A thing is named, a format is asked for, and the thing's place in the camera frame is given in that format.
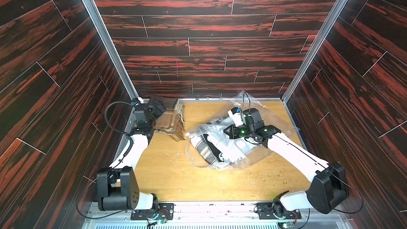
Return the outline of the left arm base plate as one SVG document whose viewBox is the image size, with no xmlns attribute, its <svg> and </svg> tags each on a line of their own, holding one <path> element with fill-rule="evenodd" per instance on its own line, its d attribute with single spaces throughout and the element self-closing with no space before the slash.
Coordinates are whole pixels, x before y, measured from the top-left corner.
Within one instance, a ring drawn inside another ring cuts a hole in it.
<svg viewBox="0 0 407 229">
<path fill-rule="evenodd" d="M 174 217 L 174 203 L 159 202 L 157 208 L 134 210 L 131 213 L 131 221 L 170 221 Z"/>
</svg>

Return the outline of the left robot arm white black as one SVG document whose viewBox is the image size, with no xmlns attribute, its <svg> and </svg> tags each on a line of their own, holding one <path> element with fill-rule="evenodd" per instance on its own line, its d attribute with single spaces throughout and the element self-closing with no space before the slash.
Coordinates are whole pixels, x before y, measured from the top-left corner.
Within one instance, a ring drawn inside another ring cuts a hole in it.
<svg viewBox="0 0 407 229">
<path fill-rule="evenodd" d="M 116 104 L 133 107 L 135 126 L 126 132 L 114 128 L 107 117 L 110 107 Z M 156 120 L 166 111 L 162 103 L 150 100 L 147 104 L 113 102 L 105 110 L 105 121 L 114 131 L 127 139 L 124 150 L 108 168 L 99 170 L 96 176 L 98 207 L 101 211 L 136 210 L 158 212 L 159 202 L 155 194 L 142 193 L 134 169 L 154 135 Z"/>
</svg>

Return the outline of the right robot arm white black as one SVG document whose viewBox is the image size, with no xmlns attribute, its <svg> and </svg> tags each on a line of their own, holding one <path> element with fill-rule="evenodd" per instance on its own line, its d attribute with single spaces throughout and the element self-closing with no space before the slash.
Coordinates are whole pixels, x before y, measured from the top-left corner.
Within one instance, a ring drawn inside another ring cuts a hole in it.
<svg viewBox="0 0 407 229">
<path fill-rule="evenodd" d="M 281 193 L 272 202 L 274 216 L 283 219 L 297 209 L 313 208 L 322 214 L 330 213 L 349 196 L 346 172 L 339 163 L 330 164 L 294 144 L 277 127 L 265 125 L 256 109 L 228 111 L 233 124 L 224 133 L 232 140 L 249 138 L 255 145 L 279 154 L 297 168 L 311 183 L 307 190 Z"/>
</svg>

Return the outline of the brown striped fringed scarf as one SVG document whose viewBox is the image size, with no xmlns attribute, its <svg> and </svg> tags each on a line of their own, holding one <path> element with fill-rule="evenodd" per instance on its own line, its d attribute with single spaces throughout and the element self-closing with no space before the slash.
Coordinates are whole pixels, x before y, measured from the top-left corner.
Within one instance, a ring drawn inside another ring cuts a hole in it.
<svg viewBox="0 0 407 229">
<path fill-rule="evenodd" d="M 153 96 L 151 102 L 159 102 L 166 111 L 156 120 L 155 133 L 170 135 L 176 141 L 184 141 L 184 104 L 180 99 Z"/>
</svg>

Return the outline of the white fringed scarf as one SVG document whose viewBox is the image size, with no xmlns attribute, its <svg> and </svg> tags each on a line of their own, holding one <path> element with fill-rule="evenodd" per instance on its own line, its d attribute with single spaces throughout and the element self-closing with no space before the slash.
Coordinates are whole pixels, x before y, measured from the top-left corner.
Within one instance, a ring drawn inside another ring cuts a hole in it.
<svg viewBox="0 0 407 229">
<path fill-rule="evenodd" d="M 225 134 L 211 134 L 212 136 L 216 137 L 218 140 L 223 142 L 227 147 L 230 149 L 229 151 L 229 156 L 230 156 L 230 162 L 225 163 L 225 162 L 215 162 L 216 166 L 219 169 L 224 169 L 228 166 L 233 166 L 236 167 L 238 165 L 241 165 L 242 163 L 244 164 L 244 160 L 248 160 L 249 153 L 254 151 L 258 145 L 252 144 L 250 142 L 247 142 L 244 138 L 238 138 L 235 140 L 229 139 L 229 137 Z M 236 141 L 237 140 L 242 140 L 246 142 L 246 147 L 241 150 L 236 146 Z"/>
</svg>

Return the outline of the clear plastic vacuum bag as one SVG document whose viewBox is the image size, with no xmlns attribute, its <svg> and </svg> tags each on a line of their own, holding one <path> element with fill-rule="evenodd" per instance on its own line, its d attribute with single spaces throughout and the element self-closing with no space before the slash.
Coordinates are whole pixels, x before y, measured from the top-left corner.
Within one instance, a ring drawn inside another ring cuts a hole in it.
<svg viewBox="0 0 407 229">
<path fill-rule="evenodd" d="M 231 171 L 231 170 L 242 170 L 253 166 L 254 164 L 260 162 L 261 160 L 268 157 L 273 152 L 263 145 L 258 145 L 258 147 L 249 153 L 248 160 L 244 160 L 244 164 L 238 165 L 236 167 L 228 166 L 224 169 L 219 169 L 216 164 L 209 164 L 200 155 L 200 153 L 193 147 L 191 143 L 191 138 L 203 134 L 224 134 L 223 130 L 233 124 L 233 120 L 228 116 L 228 111 L 234 107 L 241 108 L 242 110 L 247 109 L 257 109 L 259 110 L 261 117 L 265 125 L 273 125 L 280 129 L 287 137 L 292 137 L 296 133 L 296 128 L 292 125 L 284 122 L 280 117 L 275 115 L 269 108 L 262 105 L 259 100 L 251 96 L 245 91 L 241 91 L 238 95 L 233 97 L 231 101 L 227 103 L 223 108 L 220 109 L 210 120 L 203 124 L 200 124 L 192 129 L 190 129 L 186 136 L 188 139 L 188 144 L 185 148 L 185 154 L 191 164 L 200 169 L 212 169 L 218 171 Z M 252 144 L 253 140 L 249 138 L 244 138 L 247 142 Z"/>
</svg>

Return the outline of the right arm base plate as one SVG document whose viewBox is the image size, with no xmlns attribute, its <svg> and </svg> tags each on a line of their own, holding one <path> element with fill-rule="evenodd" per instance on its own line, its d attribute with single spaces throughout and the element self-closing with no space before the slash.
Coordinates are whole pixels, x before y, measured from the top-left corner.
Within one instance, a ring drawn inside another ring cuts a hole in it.
<svg viewBox="0 0 407 229">
<path fill-rule="evenodd" d="M 253 211 L 258 214 L 260 219 L 291 219 L 296 221 L 302 218 L 298 210 L 287 211 L 281 204 L 275 202 L 259 202 Z"/>
</svg>

